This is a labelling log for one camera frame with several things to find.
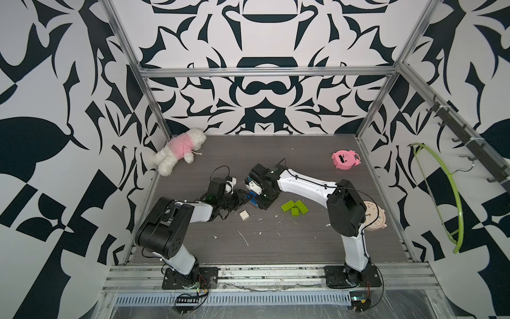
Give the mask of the dark blue lego brick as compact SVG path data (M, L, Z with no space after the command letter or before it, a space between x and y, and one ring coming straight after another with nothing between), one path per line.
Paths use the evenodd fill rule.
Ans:
M255 208L258 208L258 202L256 200L256 196L258 194L253 192L253 191L249 191L247 194L246 194L246 199L248 200L248 202Z

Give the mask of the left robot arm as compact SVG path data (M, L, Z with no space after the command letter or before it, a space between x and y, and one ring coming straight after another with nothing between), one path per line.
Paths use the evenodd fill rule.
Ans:
M175 278L186 285L199 280L199 262L184 246L191 223L207 223L222 211L235 211L251 199L247 191L236 189L236 179L213 178L207 191L192 202L162 197L151 209L135 237L135 244L148 259L160 258Z

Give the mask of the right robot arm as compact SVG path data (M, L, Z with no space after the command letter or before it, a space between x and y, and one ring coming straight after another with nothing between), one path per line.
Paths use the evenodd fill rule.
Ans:
M327 182L282 165L267 168L256 164L245 179L245 185L254 193L254 201L260 209L268 209L282 192L299 195L325 207L332 228L342 236L347 269L360 273L368 267L367 208L350 181Z

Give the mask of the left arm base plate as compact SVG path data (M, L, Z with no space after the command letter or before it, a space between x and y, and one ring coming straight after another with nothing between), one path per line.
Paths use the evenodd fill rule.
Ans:
M217 267L195 267L188 275L167 268L164 273L163 290L215 288L219 277Z

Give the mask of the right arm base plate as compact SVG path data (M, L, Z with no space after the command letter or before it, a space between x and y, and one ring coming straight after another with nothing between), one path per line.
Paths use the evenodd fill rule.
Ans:
M356 271L348 266L325 266L325 281L329 288L350 289L382 287L383 278L376 265L369 263L364 270Z

